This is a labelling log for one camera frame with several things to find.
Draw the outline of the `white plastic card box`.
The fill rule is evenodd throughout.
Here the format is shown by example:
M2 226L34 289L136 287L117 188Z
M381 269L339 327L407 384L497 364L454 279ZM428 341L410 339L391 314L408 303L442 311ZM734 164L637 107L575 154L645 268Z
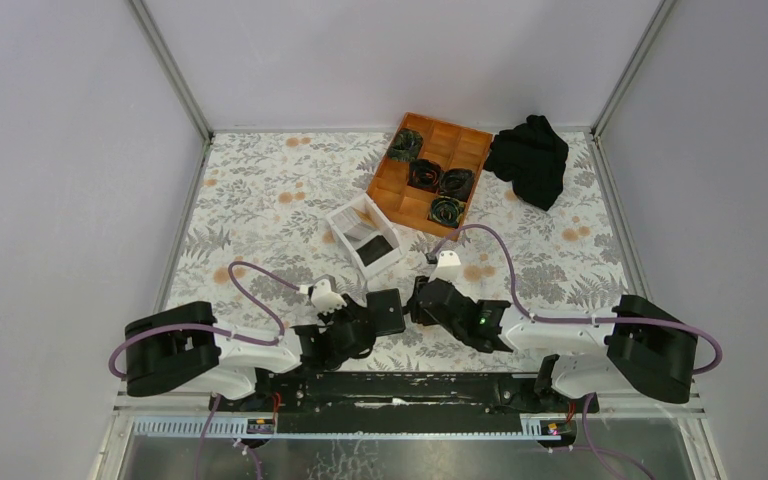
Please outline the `white plastic card box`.
M366 193L331 211L325 220L365 280L395 266L405 255L394 224Z

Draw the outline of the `black leather card holder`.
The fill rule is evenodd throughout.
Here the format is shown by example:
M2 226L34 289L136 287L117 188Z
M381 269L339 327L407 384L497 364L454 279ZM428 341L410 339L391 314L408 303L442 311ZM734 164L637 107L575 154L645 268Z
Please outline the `black leather card holder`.
M405 331L403 305L397 288L368 292L366 309L377 337L401 334Z

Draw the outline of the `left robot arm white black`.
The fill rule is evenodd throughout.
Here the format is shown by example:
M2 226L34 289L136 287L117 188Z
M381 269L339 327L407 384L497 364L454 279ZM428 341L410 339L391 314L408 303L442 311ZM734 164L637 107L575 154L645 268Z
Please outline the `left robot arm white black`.
M259 374L333 371L371 352L375 322L351 298L320 319L281 332L233 327L195 301L127 324L108 367L131 397L208 391L256 411L271 388Z

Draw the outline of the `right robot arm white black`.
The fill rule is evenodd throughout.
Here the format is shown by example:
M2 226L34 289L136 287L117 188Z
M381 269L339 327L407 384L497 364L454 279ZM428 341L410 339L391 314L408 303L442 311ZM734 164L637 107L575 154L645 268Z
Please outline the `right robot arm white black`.
M420 276L403 309L481 353L545 352L535 402L557 412L572 399L633 389L685 404L699 333L648 300L624 295L607 318L525 315L505 300L473 300L453 283Z

